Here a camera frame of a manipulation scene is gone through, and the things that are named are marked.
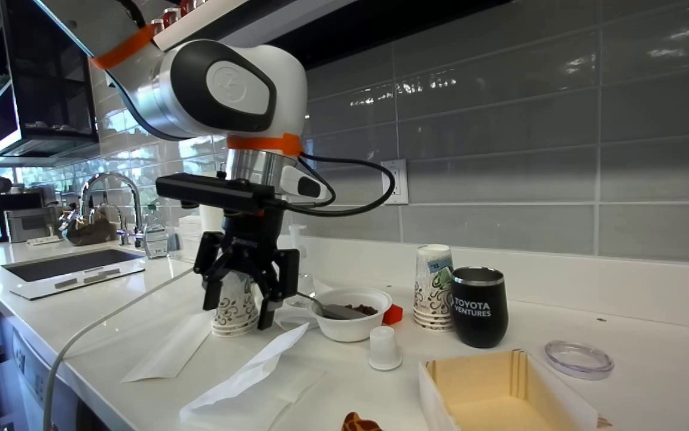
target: black travel mug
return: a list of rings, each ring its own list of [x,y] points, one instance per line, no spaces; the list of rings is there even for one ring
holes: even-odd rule
[[[462,343],[496,347],[507,332],[506,274],[491,267],[458,267],[449,319]]]

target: red item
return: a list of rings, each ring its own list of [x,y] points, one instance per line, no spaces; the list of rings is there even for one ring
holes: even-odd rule
[[[403,320],[403,306],[393,304],[382,315],[382,325],[394,325],[399,320]]]
[[[183,18],[183,9],[179,7],[165,7],[161,13],[162,25],[173,25],[178,18]]]
[[[195,9],[195,3],[191,0],[179,0],[179,12],[183,17],[189,13]]]

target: kitchen sink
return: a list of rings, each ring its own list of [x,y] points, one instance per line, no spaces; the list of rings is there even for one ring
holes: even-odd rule
[[[23,298],[41,298],[147,270],[143,255],[124,248],[19,261],[2,267],[22,279],[9,292]]]

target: dark food item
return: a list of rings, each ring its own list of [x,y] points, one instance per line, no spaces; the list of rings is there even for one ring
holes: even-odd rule
[[[348,304],[344,308],[355,308],[355,310],[358,310],[358,314],[364,314],[364,315],[374,315],[374,314],[375,314],[375,308],[374,308],[374,306],[367,306],[367,304],[358,304],[358,306]]]
[[[361,419],[356,411],[349,411],[343,421],[343,431],[382,431],[375,421]]]
[[[75,246],[111,242],[118,236],[118,227],[106,218],[82,224],[80,229],[69,229],[65,234]]]

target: small bowl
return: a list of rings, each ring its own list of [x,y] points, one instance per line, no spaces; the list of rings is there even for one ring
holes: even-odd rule
[[[375,314],[361,319],[325,319],[317,314],[319,328],[325,337],[334,343],[358,343],[368,339],[368,332],[382,324],[386,310],[391,308],[391,295],[381,289],[330,289],[319,295],[320,304],[340,304],[340,306],[372,306]]]

